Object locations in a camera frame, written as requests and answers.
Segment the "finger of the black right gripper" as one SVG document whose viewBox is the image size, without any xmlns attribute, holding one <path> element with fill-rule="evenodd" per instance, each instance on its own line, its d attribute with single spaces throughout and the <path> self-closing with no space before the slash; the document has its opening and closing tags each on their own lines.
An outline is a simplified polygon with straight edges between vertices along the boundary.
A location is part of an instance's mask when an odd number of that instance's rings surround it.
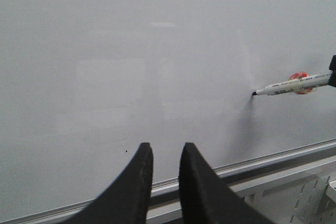
<svg viewBox="0 0 336 224">
<path fill-rule="evenodd" d="M 336 87 L 336 55 L 334 55 L 331 59 L 329 70 L 331 71 L 331 75 L 328 80 L 328 85 Z"/>
</svg>

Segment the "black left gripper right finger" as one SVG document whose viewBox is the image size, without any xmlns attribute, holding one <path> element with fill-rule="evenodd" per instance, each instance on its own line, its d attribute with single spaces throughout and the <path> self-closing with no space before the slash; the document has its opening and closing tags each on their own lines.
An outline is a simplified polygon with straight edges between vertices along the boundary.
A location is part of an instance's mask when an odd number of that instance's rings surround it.
<svg viewBox="0 0 336 224">
<path fill-rule="evenodd" d="M 181 154 L 179 195 L 184 223 L 272 223 L 216 175 L 193 143 Z"/>
</svg>

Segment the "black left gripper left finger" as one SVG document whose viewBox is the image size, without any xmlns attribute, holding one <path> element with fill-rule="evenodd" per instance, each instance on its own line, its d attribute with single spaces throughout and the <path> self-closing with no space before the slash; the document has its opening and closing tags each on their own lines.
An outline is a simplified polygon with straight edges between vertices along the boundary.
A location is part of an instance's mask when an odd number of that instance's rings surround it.
<svg viewBox="0 0 336 224">
<path fill-rule="evenodd" d="M 141 143 L 116 180 L 86 208 L 63 223 L 146 223 L 153 178 L 153 152 Z"/>
</svg>

